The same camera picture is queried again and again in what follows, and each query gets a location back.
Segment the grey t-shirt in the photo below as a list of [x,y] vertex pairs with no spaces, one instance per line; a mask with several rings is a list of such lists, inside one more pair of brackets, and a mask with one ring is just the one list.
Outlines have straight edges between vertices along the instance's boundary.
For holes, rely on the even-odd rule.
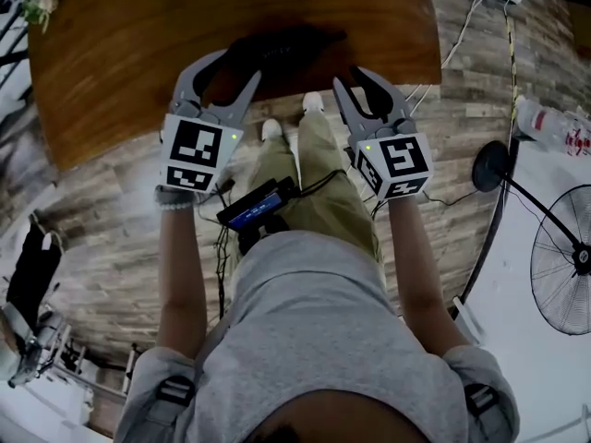
[[[319,390],[380,401],[429,443],[513,443],[519,414],[495,357],[475,346],[428,353],[392,311],[377,262],[317,233],[276,233],[240,261],[235,297],[195,362],[158,347],[134,370],[115,443],[243,443],[282,405]],[[156,389],[172,376],[195,384],[172,425],[150,418]],[[483,435],[464,387],[500,397]]]

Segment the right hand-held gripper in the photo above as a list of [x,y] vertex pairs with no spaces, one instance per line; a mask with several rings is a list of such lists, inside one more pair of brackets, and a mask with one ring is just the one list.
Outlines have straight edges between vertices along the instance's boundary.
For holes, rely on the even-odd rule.
[[[350,135],[351,166],[380,201],[415,196],[434,168],[427,136],[416,130],[405,96],[386,78],[361,66],[349,72],[366,98],[368,110],[340,77],[333,94]],[[399,119],[385,124],[392,115]]]

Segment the person's right forearm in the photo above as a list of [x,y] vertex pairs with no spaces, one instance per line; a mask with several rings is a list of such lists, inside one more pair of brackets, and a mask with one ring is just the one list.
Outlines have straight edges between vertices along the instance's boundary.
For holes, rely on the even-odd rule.
[[415,199],[394,199],[388,207],[404,322],[428,353],[443,356],[467,345],[444,304],[439,270]]

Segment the black bag with white tag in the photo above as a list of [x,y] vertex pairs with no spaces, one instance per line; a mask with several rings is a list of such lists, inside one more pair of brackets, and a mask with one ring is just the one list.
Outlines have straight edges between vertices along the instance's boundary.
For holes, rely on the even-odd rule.
[[42,248],[45,236],[36,223],[30,225],[6,296],[7,302],[17,309],[31,329],[37,326],[39,307],[62,256],[52,236],[49,248]]

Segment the grey metal device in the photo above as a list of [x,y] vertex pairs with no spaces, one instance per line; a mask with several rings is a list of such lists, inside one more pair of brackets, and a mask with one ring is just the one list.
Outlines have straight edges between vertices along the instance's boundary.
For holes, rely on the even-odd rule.
[[71,326],[48,309],[32,329],[14,305],[0,308],[0,382],[11,389],[39,378],[60,361]]

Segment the person's left white shoe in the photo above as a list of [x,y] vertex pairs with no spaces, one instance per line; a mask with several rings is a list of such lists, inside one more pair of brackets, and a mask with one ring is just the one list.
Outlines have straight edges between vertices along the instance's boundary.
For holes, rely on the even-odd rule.
[[264,121],[261,128],[261,141],[266,142],[268,140],[282,138],[283,129],[281,124],[274,118],[269,118]]

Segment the brown cardboard box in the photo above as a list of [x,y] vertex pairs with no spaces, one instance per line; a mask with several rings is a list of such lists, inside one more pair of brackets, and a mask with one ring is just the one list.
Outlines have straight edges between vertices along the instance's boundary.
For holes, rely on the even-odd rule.
[[576,51],[583,58],[591,59],[591,8],[573,6],[570,13]]

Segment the black metal railing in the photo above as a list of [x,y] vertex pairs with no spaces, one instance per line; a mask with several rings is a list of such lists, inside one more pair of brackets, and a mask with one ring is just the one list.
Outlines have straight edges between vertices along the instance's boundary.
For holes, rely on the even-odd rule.
[[0,90],[17,67],[29,58],[25,0],[0,0]]

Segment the clear plastic bottle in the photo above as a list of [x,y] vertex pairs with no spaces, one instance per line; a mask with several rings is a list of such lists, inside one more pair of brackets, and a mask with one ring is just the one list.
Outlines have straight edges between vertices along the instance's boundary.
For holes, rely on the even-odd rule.
[[545,150],[591,159],[591,115],[581,108],[562,112],[518,96],[515,114],[520,132]]

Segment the black oblong pouch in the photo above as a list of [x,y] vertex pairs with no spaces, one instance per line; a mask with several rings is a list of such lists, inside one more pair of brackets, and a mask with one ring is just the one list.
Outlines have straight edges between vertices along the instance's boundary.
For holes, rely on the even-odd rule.
[[309,24],[252,34],[230,46],[225,64],[235,76],[260,74],[256,101],[324,90],[344,59],[346,39],[344,30]]

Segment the khaki trousers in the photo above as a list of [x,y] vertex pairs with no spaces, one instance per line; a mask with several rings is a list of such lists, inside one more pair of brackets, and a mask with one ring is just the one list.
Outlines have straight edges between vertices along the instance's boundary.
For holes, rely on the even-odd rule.
[[312,190],[279,211],[290,229],[336,237],[383,262],[374,222],[344,172],[340,150],[324,114],[305,114],[300,120],[297,153],[283,137],[263,142],[248,188],[253,190],[287,176],[297,186]]

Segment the black recorder box blue screen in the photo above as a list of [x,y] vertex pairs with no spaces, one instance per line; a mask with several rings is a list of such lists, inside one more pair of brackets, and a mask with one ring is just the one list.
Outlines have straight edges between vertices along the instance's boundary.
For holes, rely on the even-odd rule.
[[281,181],[271,179],[219,212],[217,220],[237,233],[238,249],[244,256],[265,237],[290,230],[278,211],[299,193],[290,176]]

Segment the person's left forearm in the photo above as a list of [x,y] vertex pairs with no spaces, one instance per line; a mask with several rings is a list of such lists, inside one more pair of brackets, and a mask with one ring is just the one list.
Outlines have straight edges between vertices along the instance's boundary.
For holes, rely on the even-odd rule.
[[159,241],[161,317],[156,344],[197,357],[207,335],[207,301],[194,209],[165,210]]

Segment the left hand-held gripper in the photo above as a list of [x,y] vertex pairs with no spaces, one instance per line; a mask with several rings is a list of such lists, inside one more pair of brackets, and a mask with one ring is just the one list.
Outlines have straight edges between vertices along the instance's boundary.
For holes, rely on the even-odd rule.
[[198,106],[223,65],[226,49],[202,56],[179,75],[163,121],[160,183],[209,193],[244,136],[243,119],[261,80],[256,71],[230,102]]

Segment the black pedestal fan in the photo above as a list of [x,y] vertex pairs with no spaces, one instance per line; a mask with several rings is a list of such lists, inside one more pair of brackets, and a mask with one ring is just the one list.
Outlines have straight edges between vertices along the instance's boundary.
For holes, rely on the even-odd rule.
[[473,163],[473,185],[483,193],[499,187],[536,208],[530,282],[538,312],[562,334],[591,334],[591,185],[575,186],[547,207],[512,179],[512,168],[507,146],[489,142]]

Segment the person's bare neck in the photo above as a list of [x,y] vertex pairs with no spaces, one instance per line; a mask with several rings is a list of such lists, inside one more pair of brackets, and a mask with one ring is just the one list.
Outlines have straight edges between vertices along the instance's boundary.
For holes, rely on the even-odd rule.
[[247,443],[429,443],[392,407],[359,394],[313,391],[282,405]]

